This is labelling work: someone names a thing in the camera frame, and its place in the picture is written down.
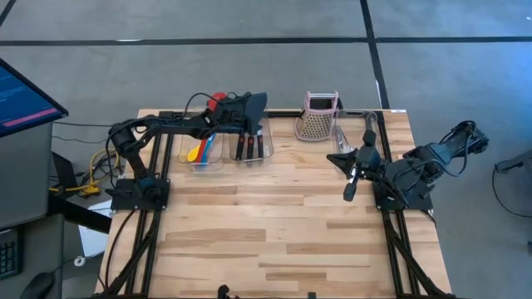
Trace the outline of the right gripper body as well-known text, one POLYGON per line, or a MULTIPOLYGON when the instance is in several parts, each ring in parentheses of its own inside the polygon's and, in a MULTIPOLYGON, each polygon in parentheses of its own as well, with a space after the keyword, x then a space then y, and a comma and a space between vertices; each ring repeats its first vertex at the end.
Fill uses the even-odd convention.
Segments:
POLYGON ((387 160, 363 160, 359 163, 359 178, 388 183, 387 167, 390 164, 391 162, 387 160))

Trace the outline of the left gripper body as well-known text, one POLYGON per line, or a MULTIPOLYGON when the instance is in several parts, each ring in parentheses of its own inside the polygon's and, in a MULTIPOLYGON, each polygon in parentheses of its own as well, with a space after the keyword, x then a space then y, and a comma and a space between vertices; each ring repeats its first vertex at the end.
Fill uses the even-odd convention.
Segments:
POLYGON ((206 134, 225 133, 234 134, 235 127, 233 124, 235 110, 231 107, 222 105, 216 110, 207 108, 204 111, 204 121, 206 122, 206 134))

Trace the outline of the narrow black spatula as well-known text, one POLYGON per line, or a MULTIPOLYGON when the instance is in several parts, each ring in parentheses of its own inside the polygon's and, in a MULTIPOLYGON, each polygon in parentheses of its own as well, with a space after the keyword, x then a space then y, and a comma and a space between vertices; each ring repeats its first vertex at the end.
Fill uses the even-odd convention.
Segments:
POLYGON ((267 105, 267 94, 265 92, 253 94, 250 96, 245 114, 248 116, 248 141, 247 141, 247 154, 246 159, 251 160, 254 158, 254 146, 257 145, 256 134, 259 130, 262 131, 260 121, 262 120, 264 109, 267 105))

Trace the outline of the blue silicone spoon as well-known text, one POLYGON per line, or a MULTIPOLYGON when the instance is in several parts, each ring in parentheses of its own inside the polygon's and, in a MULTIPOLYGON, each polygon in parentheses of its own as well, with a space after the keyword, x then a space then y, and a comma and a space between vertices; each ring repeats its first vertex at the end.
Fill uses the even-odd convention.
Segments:
POLYGON ((212 134, 206 141, 204 146, 204 152, 202 155, 201 163, 204 167, 207 167, 214 158, 214 142, 216 134, 212 134))

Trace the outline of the yellow silicone spoon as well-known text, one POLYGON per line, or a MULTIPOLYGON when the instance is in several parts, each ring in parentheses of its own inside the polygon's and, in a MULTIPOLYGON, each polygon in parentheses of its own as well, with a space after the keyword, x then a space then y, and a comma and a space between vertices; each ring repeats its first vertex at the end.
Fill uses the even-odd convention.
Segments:
POLYGON ((201 140, 200 143, 189 151, 187 154, 187 161, 189 163, 200 163, 203 158, 204 147, 206 140, 201 140))

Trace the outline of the clear plastic bin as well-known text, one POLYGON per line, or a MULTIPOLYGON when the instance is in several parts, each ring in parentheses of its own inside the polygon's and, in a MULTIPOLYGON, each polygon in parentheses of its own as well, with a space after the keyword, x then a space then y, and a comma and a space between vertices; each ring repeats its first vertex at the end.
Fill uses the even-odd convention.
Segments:
POLYGON ((273 156, 273 153, 274 153, 273 136, 272 136, 272 130, 271 130, 270 123, 269 123, 268 108, 264 109, 264 114, 263 114, 262 120, 260 121, 260 124, 262 126, 262 133, 264 136, 264 157, 262 159, 258 158, 257 145, 254 146, 254 158, 251 160, 246 159, 247 141, 248 141, 248 136, 249 136, 246 131, 243 158, 241 160, 236 160, 235 159, 236 146, 237 146, 238 137, 240 134, 227 135, 227 141, 225 145, 227 146, 228 156, 232 162, 235 162, 241 168, 243 167, 252 168, 252 167, 259 167, 259 166, 266 165, 269 162, 269 159, 273 156))
POLYGON ((195 139, 188 135, 182 135, 180 137, 180 151, 178 153, 178 160, 182 164, 189 166, 194 171, 214 171, 220 169, 223 166, 224 156, 224 135, 221 133, 215 133, 216 138, 214 142, 214 158, 212 162, 207 166, 200 166, 198 163, 189 163, 187 161, 187 154, 195 146, 197 146, 201 140, 195 139))
MULTIPOLYGON (((374 131, 373 128, 372 128, 372 119, 377 120, 377 114, 375 112, 373 112, 373 111, 345 112, 344 111, 344 112, 340 113, 340 118, 343 118, 343 119, 346 119, 346 118, 351 118, 352 119, 352 118, 355 118, 355 117, 363 118, 365 120, 366 130, 374 131)), ((356 164, 356 166, 357 166, 358 178, 359 178, 359 166, 357 164, 356 164)))

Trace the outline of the pink steel box grater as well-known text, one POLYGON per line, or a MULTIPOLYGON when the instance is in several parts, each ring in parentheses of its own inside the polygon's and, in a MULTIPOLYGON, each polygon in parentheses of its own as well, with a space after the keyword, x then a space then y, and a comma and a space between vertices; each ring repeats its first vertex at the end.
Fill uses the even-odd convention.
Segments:
POLYGON ((308 91, 303 108, 294 123, 299 140, 318 142, 331 137, 336 123, 339 94, 337 91, 312 93, 308 91))

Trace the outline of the black stand leg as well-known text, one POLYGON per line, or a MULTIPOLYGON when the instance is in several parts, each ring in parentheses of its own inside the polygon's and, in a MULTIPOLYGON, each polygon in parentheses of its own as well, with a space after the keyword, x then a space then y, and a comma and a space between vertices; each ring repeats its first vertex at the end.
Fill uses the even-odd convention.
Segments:
POLYGON ((497 173, 505 174, 514 168, 525 168, 525 172, 532 178, 532 149, 518 154, 514 158, 503 160, 495 165, 497 173))

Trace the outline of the black desk leg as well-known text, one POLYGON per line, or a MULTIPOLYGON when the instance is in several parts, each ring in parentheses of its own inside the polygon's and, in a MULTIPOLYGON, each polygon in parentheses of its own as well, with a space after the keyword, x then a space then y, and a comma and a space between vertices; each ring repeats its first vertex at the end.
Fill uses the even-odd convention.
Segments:
POLYGON ((81 225, 99 233, 109 233, 111 218, 55 195, 48 196, 47 215, 61 214, 67 222, 81 225))

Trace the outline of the white paper sheet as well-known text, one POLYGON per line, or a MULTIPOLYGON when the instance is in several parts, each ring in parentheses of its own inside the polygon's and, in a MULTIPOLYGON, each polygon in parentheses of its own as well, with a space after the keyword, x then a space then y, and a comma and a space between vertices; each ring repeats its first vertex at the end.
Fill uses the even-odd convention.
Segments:
MULTIPOLYGON (((112 217, 111 200, 97 203, 88 207, 89 210, 101 215, 112 217)), ((87 227, 78 226, 83 254, 85 257, 94 257, 105 251, 108 233, 100 233, 87 227)))

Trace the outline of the computer monitor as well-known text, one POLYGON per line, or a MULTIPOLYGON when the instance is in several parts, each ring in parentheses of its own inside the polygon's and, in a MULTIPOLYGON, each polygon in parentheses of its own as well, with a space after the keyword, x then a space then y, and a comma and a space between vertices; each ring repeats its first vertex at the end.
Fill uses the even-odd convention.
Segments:
POLYGON ((69 116, 69 111, 0 58, 0 138, 69 116))

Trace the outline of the black computer mouse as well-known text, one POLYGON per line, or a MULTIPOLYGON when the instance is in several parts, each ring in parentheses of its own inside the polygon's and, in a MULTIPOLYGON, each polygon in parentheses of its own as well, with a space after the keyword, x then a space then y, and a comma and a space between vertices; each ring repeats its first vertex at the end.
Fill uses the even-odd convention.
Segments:
POLYGON ((19 299, 46 299, 54 283, 52 272, 40 272, 23 289, 19 299))

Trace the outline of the black keyboard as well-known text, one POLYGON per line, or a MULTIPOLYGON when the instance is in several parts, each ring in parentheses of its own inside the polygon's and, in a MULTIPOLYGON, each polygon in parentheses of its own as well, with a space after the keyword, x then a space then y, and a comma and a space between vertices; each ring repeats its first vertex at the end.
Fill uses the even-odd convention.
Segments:
POLYGON ((22 235, 16 228, 0 232, 0 280, 22 271, 22 235))

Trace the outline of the black aluminium table frame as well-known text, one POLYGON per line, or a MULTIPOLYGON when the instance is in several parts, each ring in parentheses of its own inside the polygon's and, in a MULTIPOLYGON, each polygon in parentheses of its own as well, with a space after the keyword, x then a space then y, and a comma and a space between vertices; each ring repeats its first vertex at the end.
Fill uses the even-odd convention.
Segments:
POLYGON ((213 298, 222 285, 243 299, 390 298, 408 292, 405 262, 391 262, 372 186, 345 202, 344 176, 326 156, 332 140, 304 142, 289 110, 271 118, 266 165, 194 171, 178 160, 180 137, 160 137, 141 158, 171 182, 165 210, 115 214, 101 265, 107 287, 92 299, 213 298), (159 223, 156 243, 127 282, 118 277, 134 247, 159 223))

